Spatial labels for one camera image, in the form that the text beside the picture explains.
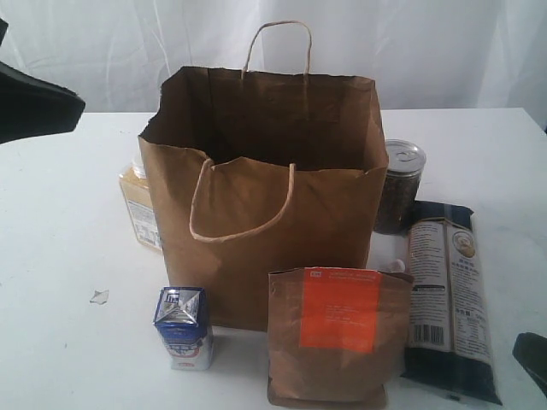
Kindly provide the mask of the yellow millet plastic bottle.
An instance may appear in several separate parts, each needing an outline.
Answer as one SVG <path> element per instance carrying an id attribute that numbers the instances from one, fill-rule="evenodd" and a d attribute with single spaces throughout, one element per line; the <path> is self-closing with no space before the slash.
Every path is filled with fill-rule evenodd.
<path id="1" fill-rule="evenodd" d="M 119 184 L 136 239 L 161 253 L 162 241 L 140 155 L 134 156 L 131 165 L 119 175 Z"/>

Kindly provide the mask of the brown paper shopping bag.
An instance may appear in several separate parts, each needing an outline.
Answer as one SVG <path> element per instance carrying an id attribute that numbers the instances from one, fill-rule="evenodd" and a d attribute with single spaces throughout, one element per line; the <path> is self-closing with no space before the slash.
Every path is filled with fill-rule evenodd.
<path id="1" fill-rule="evenodd" d="M 184 66 L 139 146 L 173 286 L 216 326 L 264 331 L 268 276 L 362 267 L 388 165 L 361 76 Z"/>

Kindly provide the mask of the dark noodle packet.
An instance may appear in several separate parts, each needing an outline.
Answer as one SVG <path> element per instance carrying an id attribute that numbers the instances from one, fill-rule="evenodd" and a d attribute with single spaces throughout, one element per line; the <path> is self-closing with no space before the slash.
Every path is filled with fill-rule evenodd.
<path id="1" fill-rule="evenodd" d="M 414 205 L 407 262 L 414 285 L 403 377 L 499 405 L 472 215 L 470 208 L 447 203 Z"/>

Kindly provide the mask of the brown pouch orange label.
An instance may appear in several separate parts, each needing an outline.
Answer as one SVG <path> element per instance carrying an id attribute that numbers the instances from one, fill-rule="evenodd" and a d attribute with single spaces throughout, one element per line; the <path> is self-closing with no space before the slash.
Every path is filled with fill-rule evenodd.
<path id="1" fill-rule="evenodd" d="M 268 276 L 268 400 L 296 409 L 383 409 L 403 356 L 413 279 L 305 267 Z"/>

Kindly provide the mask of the small clear plastic scrap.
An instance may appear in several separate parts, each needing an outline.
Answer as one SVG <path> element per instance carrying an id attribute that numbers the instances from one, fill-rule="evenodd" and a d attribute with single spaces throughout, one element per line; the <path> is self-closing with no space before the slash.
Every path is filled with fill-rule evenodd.
<path id="1" fill-rule="evenodd" d="M 93 296 L 90 299 L 90 303 L 103 305 L 109 300 L 109 290 L 95 290 Z"/>

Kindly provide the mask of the clear can dark grains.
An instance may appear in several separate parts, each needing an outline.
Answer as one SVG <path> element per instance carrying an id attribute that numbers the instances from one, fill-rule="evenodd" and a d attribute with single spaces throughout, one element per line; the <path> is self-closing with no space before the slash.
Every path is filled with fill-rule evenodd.
<path id="1" fill-rule="evenodd" d="M 388 168 L 374 230 L 380 234 L 398 234 L 406 229 L 415 203 L 426 153 L 405 140 L 385 141 Z"/>

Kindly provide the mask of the blue white milk carton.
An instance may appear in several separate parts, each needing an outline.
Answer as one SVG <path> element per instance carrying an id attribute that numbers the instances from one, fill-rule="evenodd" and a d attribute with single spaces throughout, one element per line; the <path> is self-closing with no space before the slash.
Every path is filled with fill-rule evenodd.
<path id="1" fill-rule="evenodd" d="M 153 319 L 175 370 L 207 370 L 214 336 L 209 305 L 201 287 L 163 287 Z"/>

